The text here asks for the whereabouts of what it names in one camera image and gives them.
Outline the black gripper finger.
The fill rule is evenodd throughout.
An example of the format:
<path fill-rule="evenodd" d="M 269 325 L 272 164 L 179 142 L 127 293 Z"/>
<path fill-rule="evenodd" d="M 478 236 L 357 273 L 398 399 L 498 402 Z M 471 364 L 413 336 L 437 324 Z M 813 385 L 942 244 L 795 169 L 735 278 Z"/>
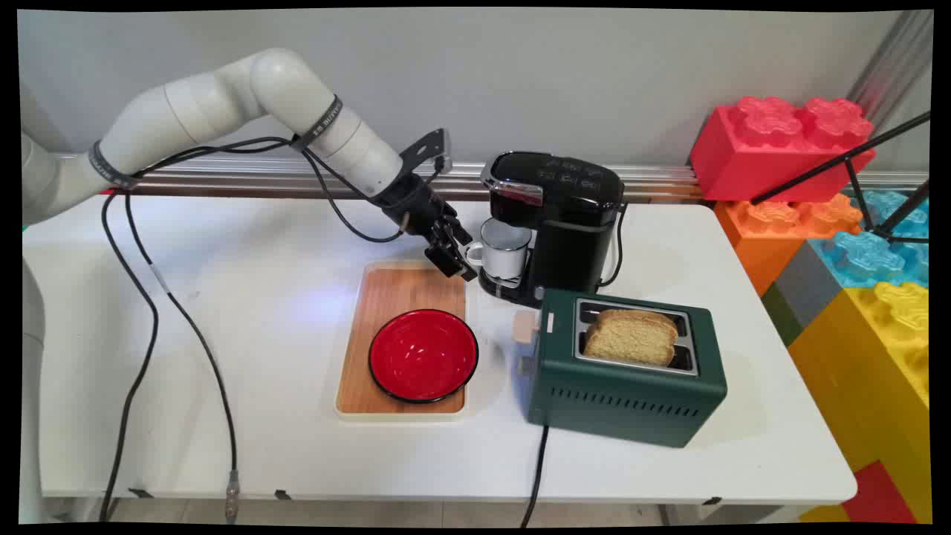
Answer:
<path fill-rule="evenodd" d="M 466 257 L 467 248 L 473 238 L 455 216 L 443 217 L 443 230 L 447 234 L 449 246 L 447 251 L 451 257 L 451 265 L 455 268 L 455 276 L 469 283 L 478 277 L 478 271 L 469 263 Z"/>
<path fill-rule="evenodd" d="M 434 238 L 426 248 L 426 257 L 447 278 L 468 280 L 468 265 L 452 239 Z"/>

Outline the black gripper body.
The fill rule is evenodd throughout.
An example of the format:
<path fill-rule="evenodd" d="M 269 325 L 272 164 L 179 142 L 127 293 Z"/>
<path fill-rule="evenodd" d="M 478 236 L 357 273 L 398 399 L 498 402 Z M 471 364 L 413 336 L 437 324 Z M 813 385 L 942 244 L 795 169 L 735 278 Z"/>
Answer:
<path fill-rule="evenodd" d="M 435 240 L 437 223 L 455 218 L 456 211 L 418 174 L 404 174 L 383 191 L 383 212 L 404 233 Z"/>

